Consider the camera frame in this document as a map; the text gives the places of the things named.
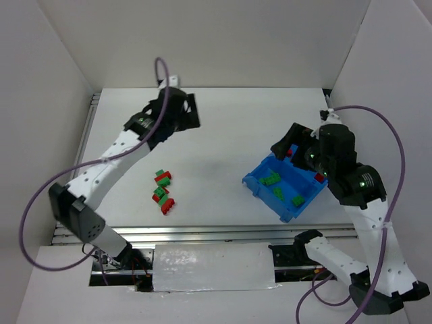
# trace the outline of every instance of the white table surface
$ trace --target white table surface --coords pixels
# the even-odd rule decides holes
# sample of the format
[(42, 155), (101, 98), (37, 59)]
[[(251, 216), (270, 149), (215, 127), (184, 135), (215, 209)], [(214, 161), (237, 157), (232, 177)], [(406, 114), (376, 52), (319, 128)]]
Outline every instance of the white table surface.
[[(316, 128), (326, 108), (318, 88), (186, 88), (196, 94), (201, 127), (174, 134), (137, 162), (111, 189), (98, 213), (111, 226), (282, 224), (242, 178), (270, 153), (293, 122)], [(111, 145), (131, 115), (158, 92), (103, 89), (83, 161)], [(169, 170), (175, 206), (164, 216), (151, 199), (155, 172)], [(349, 223), (324, 189), (290, 224)]]
[[(332, 240), (353, 257), (358, 240)], [(58, 267), (82, 258), (79, 246), (43, 246), (37, 262)], [(91, 260), (68, 271), (34, 269), (22, 302), (17, 324), (293, 324), (298, 300), (310, 282), (283, 283), (275, 289), (237, 292), (165, 293), (134, 292), (130, 287), (89, 287)], [(339, 281), (318, 290), (330, 302), (348, 295)], [(301, 308), (302, 324), (342, 324), (356, 310), (352, 302), (328, 307), (309, 296)], [(361, 315), (356, 324), (408, 324), (403, 310), (391, 316)]]

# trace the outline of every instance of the toy block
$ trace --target toy block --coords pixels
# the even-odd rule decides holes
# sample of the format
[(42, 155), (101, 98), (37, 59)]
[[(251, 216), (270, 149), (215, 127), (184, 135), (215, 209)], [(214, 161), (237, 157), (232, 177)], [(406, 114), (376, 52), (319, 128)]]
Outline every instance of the toy block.
[(170, 185), (171, 182), (169, 181), (168, 177), (164, 177), (162, 180), (159, 180), (157, 182), (157, 185), (160, 187), (166, 187), (168, 185)]
[(265, 184), (270, 186), (281, 181), (281, 176), (278, 173), (272, 173), (269, 177), (265, 178)]
[(161, 211), (164, 215), (166, 215), (168, 213), (168, 211), (171, 209), (172, 206), (174, 206), (176, 202), (174, 201), (174, 199), (169, 198), (165, 204), (162, 205), (161, 207)]
[(273, 194), (278, 197), (280, 200), (284, 201), (284, 193), (282, 192), (282, 189), (280, 187), (276, 187), (273, 189)]
[(167, 200), (168, 200), (168, 195), (164, 195), (161, 197), (161, 200), (157, 202), (157, 204), (162, 207), (163, 204), (167, 202)]
[(295, 196), (291, 201), (295, 207), (299, 207), (304, 204), (304, 198), (301, 195)]
[(325, 176), (320, 173), (317, 173), (315, 174), (314, 179), (318, 181), (320, 184), (322, 184), (325, 181)]
[(151, 197), (156, 203), (158, 203), (161, 199), (156, 196), (156, 194), (153, 194), (153, 197)]
[(158, 182), (159, 180), (162, 180), (163, 178), (168, 177), (168, 179), (171, 179), (171, 174), (169, 171), (163, 172), (162, 174), (158, 175), (155, 178), (155, 181)]
[(153, 191), (153, 193), (158, 196), (159, 198), (162, 198), (162, 196), (165, 196), (166, 193), (164, 191), (164, 189), (162, 189), (161, 187), (157, 187), (155, 191)]

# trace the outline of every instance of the white robotic arm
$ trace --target white robotic arm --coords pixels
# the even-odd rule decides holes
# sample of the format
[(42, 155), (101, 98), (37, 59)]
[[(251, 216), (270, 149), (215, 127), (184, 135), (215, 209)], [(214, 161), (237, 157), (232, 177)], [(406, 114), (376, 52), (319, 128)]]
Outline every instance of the white robotic arm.
[(300, 234), (294, 246), (299, 259), (322, 264), (349, 286), (354, 303), (360, 306), (377, 272), (382, 229), (386, 227), (382, 271), (373, 297), (363, 312), (368, 315), (394, 313), (403, 308), (403, 302), (428, 296), (429, 288), (417, 281), (408, 268), (392, 223), (384, 223), (389, 208), (378, 172), (356, 161), (354, 135), (342, 125), (339, 116), (332, 111), (322, 111), (321, 119), (323, 122), (315, 131), (294, 123), (271, 150), (278, 159), (283, 159), (291, 145), (297, 145), (291, 159), (294, 166), (319, 172), (328, 179), (329, 189), (356, 228), (367, 264), (336, 249), (316, 230)]
[[(146, 142), (142, 142), (161, 113), (165, 83), (163, 80), (159, 86), (161, 91), (158, 99), (151, 101), (124, 125), (124, 130), (102, 154), (102, 163), (89, 167), (65, 186), (56, 183), (49, 189), (56, 220), (83, 243), (90, 243), (106, 252), (123, 268), (130, 267), (134, 259), (145, 264), (145, 259), (95, 211), (125, 172), (149, 154), (158, 143), (165, 141), (174, 132), (200, 125), (194, 95), (170, 86), (162, 122), (153, 135)], [(178, 86), (178, 77), (170, 77), (169, 83)]]

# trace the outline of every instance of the white enclosure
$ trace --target white enclosure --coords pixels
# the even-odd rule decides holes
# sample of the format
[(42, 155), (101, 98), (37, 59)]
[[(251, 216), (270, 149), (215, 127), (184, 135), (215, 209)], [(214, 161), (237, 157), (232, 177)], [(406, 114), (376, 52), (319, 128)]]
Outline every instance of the white enclosure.
[[(28, 199), (51, 175), (74, 164), (83, 130), (88, 130), (88, 137), (83, 137), (81, 153), (84, 160), (95, 158), (117, 136), (125, 119), (154, 98), (156, 56), (162, 56), (170, 70), (182, 77), (182, 86), (193, 88), (203, 105), (202, 128), (196, 130), (199, 139), (194, 140), (193, 131), (184, 132), (171, 144), (167, 141), (165, 150), (177, 150), (185, 163), (184, 145), (191, 157), (203, 159), (202, 175), (206, 168), (215, 171), (212, 182), (216, 186), (229, 180), (224, 173), (218, 182), (217, 172), (224, 168), (241, 180), (244, 170), (258, 165), (292, 122), (317, 126), (317, 112), (326, 105), (366, 105), (386, 115), (400, 133), (407, 158), (405, 187), (393, 217), (395, 231), (412, 272), (432, 286), (431, 22), (428, 0), (2, 1), (0, 322), (295, 322), (295, 306), (309, 288), (307, 282), (283, 283), (267, 291), (138, 294), (124, 287), (89, 287), (89, 262), (70, 271), (45, 273), (22, 257), (17, 235)], [(327, 103), (322, 88), (333, 89)], [(92, 106), (96, 113), (89, 114), (92, 95), (101, 91), (99, 106), (95, 108), (97, 100)], [(218, 103), (223, 116), (214, 112)], [(249, 111), (262, 114), (264, 128), (248, 136), (249, 125), (256, 127), (259, 120), (257, 115), (245, 117), (247, 122), (239, 123), (238, 132), (231, 124), (218, 146), (214, 136), (220, 134), (212, 121), (239, 119)], [(365, 112), (345, 111), (341, 116), (356, 134), (359, 161), (377, 168), (392, 197), (400, 158), (391, 133)], [(230, 141), (236, 135), (239, 138)], [(193, 151), (202, 148), (206, 138), (217, 146), (215, 152), (228, 154)], [(240, 144), (253, 156), (251, 160), (238, 152)], [(158, 149), (135, 170), (159, 169), (156, 163), (167, 151), (162, 146)], [(174, 168), (179, 180), (188, 183), (189, 167), (179, 162)], [(211, 208), (200, 207), (195, 215), (179, 203), (177, 218), (163, 219), (155, 209), (146, 214), (149, 221), (141, 221), (137, 210), (147, 204), (152, 191), (151, 175), (145, 177), (141, 182), (127, 174), (109, 193), (100, 208), (109, 223), (124, 227), (279, 226), (278, 216), (257, 201), (230, 218), (229, 204), (238, 202), (241, 208), (254, 199), (240, 183), (238, 192), (234, 185), (229, 188), (235, 198), (220, 197), (226, 205), (216, 206), (207, 197)], [(125, 188), (131, 187), (134, 191), (128, 189), (128, 193)], [(343, 223), (342, 209), (326, 190), (293, 223)], [(145, 201), (130, 203), (140, 196)], [(180, 197), (191, 205), (187, 194)], [(127, 215), (120, 215), (125, 209)], [(44, 192), (26, 224), (30, 254), (48, 265), (79, 259), (79, 246), (46, 246), (54, 227)], [(60, 235), (68, 234), (58, 230)], [(333, 243), (364, 260), (357, 239)], [(346, 288), (331, 282), (322, 288), (322, 295), (341, 300)], [(407, 304), (391, 317), (361, 316), (357, 323), (427, 323), (432, 317), (430, 304), (428, 297)], [(312, 296), (303, 306), (301, 319), (310, 324), (345, 323), (354, 311), (352, 303), (335, 310)]]

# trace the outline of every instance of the white wall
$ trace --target white wall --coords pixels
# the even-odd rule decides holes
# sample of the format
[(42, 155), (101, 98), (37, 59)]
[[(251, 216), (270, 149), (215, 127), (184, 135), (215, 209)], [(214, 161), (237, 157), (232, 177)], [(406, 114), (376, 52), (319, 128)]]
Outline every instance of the white wall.
[[(366, 105), (388, 116), (405, 146), (406, 181), (394, 212), (402, 250), (432, 288), (432, 26), (412, 0), (372, 0), (331, 100)], [(400, 158), (391, 133), (366, 112), (341, 113), (357, 134), (358, 157), (381, 172), (393, 195)], [(431, 297), (406, 306), (411, 323), (429, 323)]]
[(432, 1), (431, 0), (414, 0), (418, 8), (423, 12), (425, 17), (432, 24)]
[[(90, 89), (34, 0), (0, 5), (0, 322), (15, 323), (32, 267), (18, 249), (31, 194), (74, 161)], [(46, 193), (29, 215), (33, 256), (54, 222)]]
[(331, 88), (370, 0), (38, 0), (96, 90), (153, 86), (161, 55), (184, 86)]

